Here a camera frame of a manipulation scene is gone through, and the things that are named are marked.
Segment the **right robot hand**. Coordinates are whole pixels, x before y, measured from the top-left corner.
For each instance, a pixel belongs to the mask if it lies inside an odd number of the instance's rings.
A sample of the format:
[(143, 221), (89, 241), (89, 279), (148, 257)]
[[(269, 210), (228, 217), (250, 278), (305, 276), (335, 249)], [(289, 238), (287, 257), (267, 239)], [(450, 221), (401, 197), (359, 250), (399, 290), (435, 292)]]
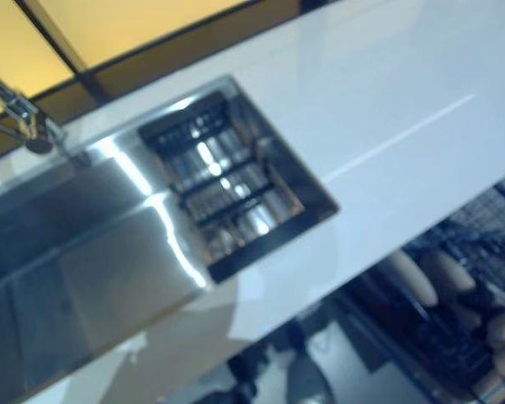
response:
[(505, 379), (505, 303), (496, 295), (476, 291), (456, 298), (455, 303), (471, 320), (475, 334), (492, 351), (498, 374)]

